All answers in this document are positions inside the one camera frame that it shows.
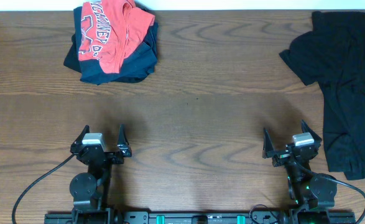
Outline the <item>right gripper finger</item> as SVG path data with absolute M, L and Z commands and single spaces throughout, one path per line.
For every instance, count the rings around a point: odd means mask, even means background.
M 272 143 L 272 140 L 270 138 L 270 135 L 268 133 L 268 131 L 266 130 L 266 128 L 263 129 L 263 137 L 264 137 L 264 142 L 263 142 L 263 150 L 262 150 L 262 157 L 264 159 L 273 157 L 275 154 L 275 148 L 274 145 Z
M 303 119 L 301 120 L 301 129 L 303 133 L 310 133 L 316 144 L 320 144 L 322 142 L 322 138 L 319 137 L 319 135 L 317 135 L 317 133 L 314 132 L 314 130 L 312 130 Z

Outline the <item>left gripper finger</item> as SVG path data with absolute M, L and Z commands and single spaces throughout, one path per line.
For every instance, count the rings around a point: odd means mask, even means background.
M 121 124 L 119 127 L 119 135 L 117 147 L 121 152 L 129 152 L 129 143 L 125 134 L 124 125 Z
M 82 140 L 85 136 L 86 133 L 90 132 L 90 127 L 88 125 L 86 125 L 82 132 L 79 134 L 79 136 L 74 140 L 74 142 L 72 143 L 72 146 L 79 146 L 82 144 Z

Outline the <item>black polo shirt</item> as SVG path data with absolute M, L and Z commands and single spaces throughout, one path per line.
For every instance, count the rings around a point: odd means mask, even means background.
M 279 55 L 323 93 L 328 170 L 365 179 L 365 13 L 315 11 L 312 24 Z

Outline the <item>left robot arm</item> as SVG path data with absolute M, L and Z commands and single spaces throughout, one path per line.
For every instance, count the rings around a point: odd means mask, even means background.
M 122 223 L 120 211 L 107 203 L 113 165 L 124 163 L 132 156 L 124 125 L 120 125 L 115 151 L 107 151 L 104 136 L 92 133 L 86 125 L 71 144 L 70 152 L 88 166 L 86 172 L 77 174 L 70 182 L 73 197 L 73 223 Z

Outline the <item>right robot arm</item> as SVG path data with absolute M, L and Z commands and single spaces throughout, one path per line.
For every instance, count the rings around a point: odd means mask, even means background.
M 337 186 L 326 174 L 311 171 L 309 162 L 318 155 L 322 138 L 301 121 L 301 134 L 292 136 L 284 150 L 277 150 L 265 129 L 262 157 L 287 172 L 290 198 L 297 206 L 277 217 L 277 223 L 331 223 L 329 209 L 335 206 Z

